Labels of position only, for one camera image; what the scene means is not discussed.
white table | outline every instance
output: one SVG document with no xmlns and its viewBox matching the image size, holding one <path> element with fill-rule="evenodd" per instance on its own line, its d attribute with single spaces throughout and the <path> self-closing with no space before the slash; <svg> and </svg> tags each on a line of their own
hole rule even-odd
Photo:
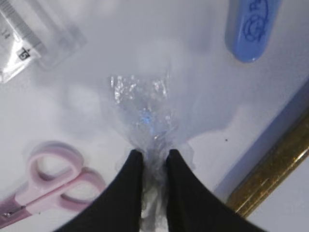
<svg viewBox="0 0 309 232">
<path fill-rule="evenodd" d="M 132 147 L 103 120 L 100 79 L 157 72 L 171 61 L 173 74 L 188 78 L 194 90 L 188 137 L 195 174 L 224 200 L 220 183 L 308 80 L 307 0 L 283 0 L 268 48 L 251 64 L 235 60 L 225 46 L 228 0 L 62 0 L 61 5 L 87 44 L 49 72 L 33 65 L 0 87 L 1 196 L 25 181 L 27 155 L 49 140 L 79 149 L 86 165 L 110 183 Z M 249 219 L 274 232 L 305 231 L 308 165 L 304 162 Z M 73 216 L 50 210 L 3 231 L 51 231 Z"/>
</svg>

pink scissors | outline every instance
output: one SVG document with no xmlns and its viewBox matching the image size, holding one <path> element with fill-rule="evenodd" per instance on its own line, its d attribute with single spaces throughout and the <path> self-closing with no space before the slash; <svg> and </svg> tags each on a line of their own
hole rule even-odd
<svg viewBox="0 0 309 232">
<path fill-rule="evenodd" d="M 38 160 L 46 157 L 60 159 L 70 169 L 55 179 L 43 179 L 38 168 Z M 98 195 L 105 189 L 101 176 L 83 168 L 82 158 L 63 145 L 48 146 L 35 152 L 27 162 L 26 173 L 27 188 L 16 191 L 0 202 L 0 229 L 53 207 L 82 211 L 91 202 L 72 199 L 65 195 L 68 190 L 79 185 L 90 185 Z"/>
</svg>

clear plastic wrap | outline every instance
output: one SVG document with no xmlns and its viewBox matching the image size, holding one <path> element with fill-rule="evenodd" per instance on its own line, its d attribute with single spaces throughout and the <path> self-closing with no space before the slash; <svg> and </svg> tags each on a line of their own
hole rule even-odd
<svg viewBox="0 0 309 232">
<path fill-rule="evenodd" d="M 181 104 L 176 103 L 177 91 L 170 88 L 172 80 L 169 73 L 118 75 L 110 77 L 109 81 L 113 102 L 110 117 L 117 121 L 114 125 L 133 147 L 144 155 L 141 228 L 153 232 L 165 225 L 168 188 L 164 164 L 170 149 L 181 150 L 184 147 L 181 139 L 184 132 L 183 109 Z M 192 150 L 186 149 L 184 158 L 191 166 L 192 156 Z"/>
<path fill-rule="evenodd" d="M 0 0 L 0 83 L 33 61 L 53 67 L 80 46 L 55 1 Z"/>
</svg>

scissors blade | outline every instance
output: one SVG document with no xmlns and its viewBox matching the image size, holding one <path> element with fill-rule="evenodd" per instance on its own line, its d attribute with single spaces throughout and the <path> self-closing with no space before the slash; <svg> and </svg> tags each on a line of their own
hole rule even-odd
<svg viewBox="0 0 309 232">
<path fill-rule="evenodd" d="M 25 207 L 15 201 L 15 194 L 0 202 L 0 229 L 29 216 Z"/>
</svg>

gold trim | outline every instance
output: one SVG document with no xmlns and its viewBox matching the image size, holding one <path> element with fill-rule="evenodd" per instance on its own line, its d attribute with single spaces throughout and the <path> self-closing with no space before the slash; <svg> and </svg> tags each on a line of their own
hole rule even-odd
<svg viewBox="0 0 309 232">
<path fill-rule="evenodd" d="M 226 204 L 246 218 L 308 155 L 309 110 L 233 191 Z"/>
</svg>

